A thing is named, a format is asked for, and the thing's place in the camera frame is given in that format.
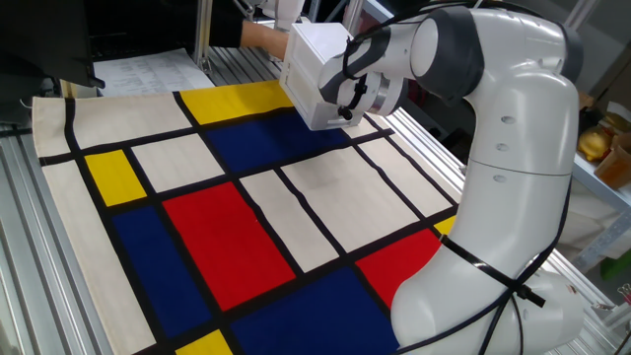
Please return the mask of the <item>bare person hand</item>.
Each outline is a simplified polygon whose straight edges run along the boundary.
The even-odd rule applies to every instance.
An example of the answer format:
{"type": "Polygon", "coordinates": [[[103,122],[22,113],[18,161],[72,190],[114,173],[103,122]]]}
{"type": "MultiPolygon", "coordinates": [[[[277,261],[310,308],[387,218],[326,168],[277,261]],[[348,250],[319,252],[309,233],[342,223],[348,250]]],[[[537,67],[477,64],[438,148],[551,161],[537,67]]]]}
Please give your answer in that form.
{"type": "Polygon", "coordinates": [[[288,44],[287,33],[266,26],[244,21],[242,25],[241,47],[260,47],[272,56],[283,60],[288,44]]]}

